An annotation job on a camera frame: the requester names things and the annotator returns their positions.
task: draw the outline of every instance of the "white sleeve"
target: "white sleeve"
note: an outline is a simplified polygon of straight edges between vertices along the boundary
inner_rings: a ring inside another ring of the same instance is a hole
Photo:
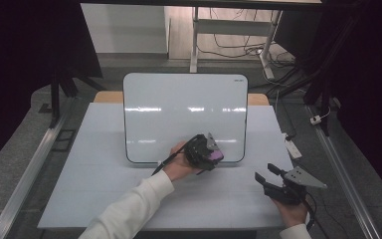
[[[160,170],[112,203],[80,238],[133,238],[159,208],[160,201],[173,190],[169,177]]]
[[[282,239],[311,239],[311,236],[309,236],[308,231],[306,230],[305,224],[292,226],[286,230],[283,230],[280,235]]]

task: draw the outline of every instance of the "black cable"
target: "black cable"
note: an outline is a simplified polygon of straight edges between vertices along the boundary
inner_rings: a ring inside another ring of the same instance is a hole
[[[219,19],[219,16],[217,15],[217,13],[216,13],[212,8],[210,8],[210,19],[213,19],[212,11],[213,11],[213,13],[216,15],[216,18]],[[254,21],[256,20],[257,11],[258,11],[258,10],[256,10],[256,14],[255,14],[255,16],[254,16]],[[243,46],[222,46],[222,45],[220,45],[220,44],[218,43],[216,34],[213,34],[213,37],[214,37],[214,39],[215,39],[215,43],[216,43],[216,45],[217,45],[218,47],[220,47],[220,48],[244,48],[244,51],[245,51],[246,53],[248,52],[248,51],[246,50],[246,47],[257,47],[256,50],[259,50],[259,49],[260,49],[261,47],[263,47],[264,44],[265,44],[265,43],[260,43],[260,44],[252,44],[252,45],[248,45],[248,42],[249,42],[249,40],[250,40],[250,37],[249,37],[249,38],[247,39],[245,45],[243,45]]]
[[[221,56],[221,57],[226,57],[226,58],[240,58],[240,57],[247,57],[248,56],[248,54],[243,54],[243,55],[238,55],[238,56],[227,56],[227,55],[223,55],[223,54],[215,53],[215,52],[206,52],[206,51],[201,50],[198,47],[198,45],[197,45],[197,49],[198,49],[198,51],[200,51],[202,53],[213,54],[213,55],[217,55],[217,56]]]
[[[273,83],[273,87],[268,90],[266,92],[266,96],[268,98],[270,98],[270,93],[276,89],[277,87],[286,87],[286,86],[283,86],[283,83],[286,82],[288,79],[290,79],[291,76],[293,76],[293,74],[295,74],[296,72],[299,71],[299,68],[297,67],[293,67],[292,69],[290,69],[284,76],[282,76],[280,79],[276,80],[275,82],[272,82]]]
[[[173,158],[176,157],[176,155],[178,155],[178,153],[180,153],[182,151],[182,149],[184,149],[188,143],[190,143],[192,140],[194,140],[195,138],[197,138],[198,136],[200,136],[200,134],[197,134],[195,136],[193,136],[191,139],[189,139],[184,145],[182,145],[176,152],[172,153],[170,156],[168,156],[164,161],[162,161],[162,163],[160,163],[160,165],[158,165],[156,167],[156,169],[154,169],[153,173],[151,175],[154,175],[156,174],[157,172],[159,172],[164,166],[166,166]]]
[[[322,203],[323,203],[323,205],[324,205],[324,210],[325,210],[325,212],[327,213],[327,215],[328,215],[334,222],[337,223],[337,225],[339,225],[340,228],[342,228],[343,232],[345,233],[346,238],[349,238],[349,236],[348,236],[348,232],[347,232],[346,229],[343,227],[343,225],[342,225],[339,221],[337,221],[337,219],[334,218],[334,217],[330,214],[330,212],[328,212],[328,210],[327,210],[327,205],[326,205],[325,202],[324,202],[324,197],[323,197],[323,195],[322,195],[321,190],[319,190],[319,192],[320,192],[320,196],[321,196],[321,201],[322,201]]]
[[[306,172],[308,172],[309,174],[311,174],[311,175],[315,175],[315,174],[311,173],[311,172],[309,171],[309,169],[308,169],[306,166],[304,166],[301,162],[296,161],[296,160],[294,160],[293,162],[294,162],[295,164],[297,164],[298,166],[302,167],[302,168],[303,168]],[[334,218],[334,217],[328,212],[328,210],[327,210],[327,205],[326,205],[325,202],[324,202],[324,197],[323,197],[323,195],[322,195],[321,189],[319,190],[319,193],[320,193],[320,196],[321,196],[321,201],[322,201],[322,203],[323,203],[323,205],[324,205],[325,212],[327,213],[327,215],[328,215],[333,221],[335,221],[335,222],[342,228],[343,232],[344,232],[345,235],[346,235],[346,238],[349,238],[348,233],[347,233],[345,227],[344,227],[339,221],[337,221],[337,219]],[[308,192],[307,192],[306,194],[308,194],[308,196],[312,199],[312,201],[313,201],[314,204],[315,204],[315,208],[317,208],[317,206],[316,206],[316,202],[315,202],[315,200],[314,200],[314,197],[313,197],[310,193],[308,193]]]
[[[285,113],[286,113],[286,118],[289,124],[292,127],[293,134],[288,134],[286,137],[286,140],[291,140],[292,138],[296,137],[296,127],[293,125],[292,120],[290,119],[289,113],[287,112],[287,107],[284,104],[284,101],[281,99],[282,106],[284,107]]]

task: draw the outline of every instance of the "wire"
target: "wire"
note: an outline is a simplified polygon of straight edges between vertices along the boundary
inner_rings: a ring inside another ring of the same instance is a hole
[[[330,109],[330,107],[328,107],[328,113],[326,115],[320,117],[320,118],[323,119],[323,118],[327,117],[330,114],[330,111],[331,111],[331,109]]]
[[[275,113],[276,113],[276,116],[278,116],[278,98],[279,98],[279,91],[276,95],[276,102],[275,102]]]
[[[172,153],[162,163],[160,163],[160,165],[158,165],[156,167],[156,169],[153,171],[153,173],[151,175],[154,175],[157,172],[159,172],[165,165],[167,165],[173,158],[175,158],[176,155],[178,155],[178,153],[180,153],[182,151],[182,149],[184,149],[188,145],[188,143],[190,143],[192,140],[194,140],[195,138],[197,138],[199,136],[201,136],[201,134],[197,134],[197,135],[191,137],[191,139],[189,139],[184,145],[182,145],[176,152]]]
[[[302,168],[303,168],[306,172],[308,172],[309,174],[311,174],[311,175],[315,175],[314,173],[311,173],[311,172],[309,171],[309,169],[308,169],[306,166],[304,166],[301,162],[299,162],[299,161],[295,161],[295,160],[294,160],[293,162],[294,162],[295,164],[297,164],[298,166],[302,167]],[[346,238],[349,238],[348,233],[347,233],[345,227],[344,227],[339,221],[337,221],[337,219],[334,218],[334,217],[329,213],[329,211],[327,210],[327,205],[325,204],[324,197],[323,197],[323,194],[322,194],[321,189],[319,189],[319,193],[320,193],[320,196],[321,196],[321,201],[322,201],[322,203],[323,203],[323,205],[324,205],[324,210],[325,210],[325,212],[327,213],[327,215],[328,215],[333,221],[335,221],[335,222],[340,226],[340,228],[342,228],[343,232],[344,232],[345,235],[346,235]],[[315,202],[314,197],[313,197],[310,193],[307,192],[306,194],[308,194],[308,196]]]
[[[328,215],[334,222],[337,223],[337,225],[339,225],[340,228],[342,228],[343,232],[344,232],[345,235],[346,235],[346,238],[349,238],[349,236],[348,236],[348,232],[347,232],[346,229],[343,227],[343,225],[342,225],[339,221],[337,221],[337,219],[334,218],[334,217],[330,214],[330,212],[328,212],[328,210],[327,210],[327,205],[326,205],[325,202],[324,202],[324,197],[323,197],[323,195],[322,195],[321,190],[319,190],[319,193],[320,193],[320,196],[321,196],[321,201],[322,201],[322,203],[323,203],[323,205],[324,205],[324,210],[325,210],[325,212],[327,213],[327,215]]]
[[[290,119],[289,113],[287,112],[287,107],[285,107],[284,101],[281,99],[282,106],[284,107],[287,121],[290,123],[292,127],[293,134],[288,134],[286,140],[291,140],[292,138],[296,137],[296,127],[293,125],[292,120]]]
[[[217,15],[217,13],[215,12],[215,10],[213,8],[210,8],[210,19],[213,19],[212,12],[216,15],[216,19],[219,19],[219,16]],[[244,9],[241,9],[241,10],[238,11],[238,13],[240,13],[239,17],[242,15],[243,12],[244,12]],[[254,20],[253,21],[256,20],[257,12],[258,12],[258,10],[256,10],[256,14],[254,16]],[[248,45],[248,42],[249,42],[250,37],[251,37],[251,36],[249,36],[247,40],[244,37],[244,41],[245,41],[244,45],[241,45],[241,46],[223,46],[223,45],[219,44],[219,42],[217,40],[216,34],[213,34],[213,37],[214,37],[215,43],[216,43],[216,45],[218,47],[220,47],[220,48],[244,48],[244,52],[246,52],[246,55],[227,56],[227,55],[223,55],[223,54],[219,54],[219,53],[215,53],[215,52],[203,52],[203,51],[200,50],[202,53],[209,53],[209,54],[214,54],[214,55],[218,55],[218,56],[221,56],[221,57],[227,57],[227,58],[237,58],[237,57],[244,57],[244,56],[255,56],[257,54],[252,55],[251,53],[255,52],[257,50],[260,50],[264,46],[264,44],[265,44],[265,43],[260,43],[260,44]]]
[[[197,49],[198,51],[202,52],[202,53],[207,53],[207,54],[213,54],[213,55],[217,55],[217,56],[221,56],[221,57],[226,57],[226,58],[240,58],[240,57],[247,57],[248,54],[243,54],[243,55],[238,55],[238,56],[227,56],[227,55],[223,55],[223,54],[220,54],[220,53],[215,53],[215,52],[207,52],[207,51],[203,51],[201,50],[198,45],[197,45]]]

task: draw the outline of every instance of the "gray floor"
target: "gray floor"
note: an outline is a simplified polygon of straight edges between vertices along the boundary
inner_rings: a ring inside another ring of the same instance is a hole
[[[128,73],[186,73],[189,64],[188,61],[139,58],[128,60],[100,58],[100,63],[104,80],[96,79],[96,81],[115,91],[122,90],[122,79]],[[289,68],[275,69],[276,76],[280,77],[288,70]],[[261,74],[260,63],[257,61],[237,61],[234,63],[201,61],[199,72],[243,74],[249,80],[251,93],[265,93],[271,87],[254,88],[266,83]],[[79,129],[88,104],[96,95],[94,89],[82,82],[76,80],[76,84],[80,93],[76,99],[76,109],[63,127],[66,130]],[[301,96],[303,96],[303,90],[295,92],[277,103],[275,98],[270,99],[270,101],[277,111],[282,131],[290,134],[296,133],[293,141],[303,155],[298,164],[329,185],[326,190],[310,190],[317,203],[317,218],[330,238],[364,238],[358,220],[334,175],[315,128],[308,122],[309,114],[301,101]],[[42,104],[49,102],[49,87],[40,89],[32,95],[30,111],[0,152],[0,212],[49,126],[50,115],[38,113]],[[368,160],[340,127],[339,121],[336,119],[336,111],[338,108],[333,107],[329,117],[330,137],[382,235],[382,181]],[[66,146],[67,143],[61,141],[55,143],[54,148],[62,149]],[[67,156],[66,151],[51,151],[48,155],[29,197],[9,232],[8,238],[77,238],[81,234],[83,229],[42,231],[36,228]],[[280,230],[279,228],[260,230],[257,235],[256,232],[142,232],[137,238],[279,238],[278,232]],[[324,238],[318,226],[314,226],[310,230],[310,234],[313,238]]]

